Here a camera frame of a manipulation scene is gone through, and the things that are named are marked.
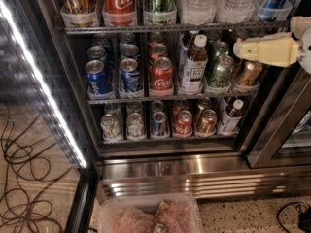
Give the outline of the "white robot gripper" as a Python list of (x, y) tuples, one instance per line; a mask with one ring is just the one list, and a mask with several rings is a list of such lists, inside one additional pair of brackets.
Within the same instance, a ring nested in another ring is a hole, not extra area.
[(311, 17), (293, 17), (291, 32), (248, 38), (233, 45), (233, 53), (240, 59), (287, 68), (295, 62), (311, 74)]

